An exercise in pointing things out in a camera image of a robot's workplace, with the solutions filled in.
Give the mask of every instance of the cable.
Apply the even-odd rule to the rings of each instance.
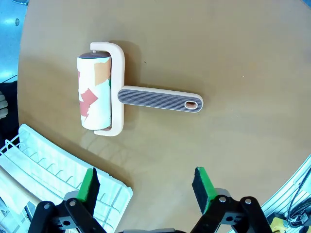
[[[7,79],[7,80],[5,80],[5,81],[1,82],[1,83],[5,83],[6,81],[9,81],[10,79],[12,79],[12,78],[16,77],[17,75],[14,75],[13,77],[11,77],[11,78],[9,78],[9,79]]]
[[[310,173],[311,173],[311,167],[309,168],[308,172],[306,173],[305,177],[303,178],[302,182],[300,183],[300,185],[297,189],[297,192],[295,193],[295,195],[291,201],[290,207],[288,208],[287,221],[288,221],[288,224],[291,228],[297,228],[297,227],[303,226],[303,224],[301,223],[302,215],[304,214],[305,210],[308,207],[311,207],[311,198],[307,198],[304,201],[300,202],[293,209],[291,209],[295,198],[299,194],[302,186],[306,182]]]

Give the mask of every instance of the lint roller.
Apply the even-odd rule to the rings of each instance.
[[[197,113],[203,99],[194,93],[124,86],[125,60],[116,44],[92,42],[78,57],[82,126],[97,135],[116,136],[124,125],[124,104]]]

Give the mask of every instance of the lint roller handle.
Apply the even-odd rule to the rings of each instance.
[[[138,86],[124,86],[118,92],[118,99],[123,104],[190,113],[197,113],[203,107],[202,97],[194,93]]]

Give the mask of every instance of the blue floor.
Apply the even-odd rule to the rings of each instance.
[[[20,40],[27,6],[0,0],[0,83],[17,75]],[[17,76],[8,82],[17,80]]]
[[[309,7],[311,7],[311,0],[303,0],[303,2]]]

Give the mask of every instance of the yellow object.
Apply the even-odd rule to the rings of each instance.
[[[285,233],[285,231],[288,229],[288,223],[286,220],[274,217],[270,227],[273,233]]]

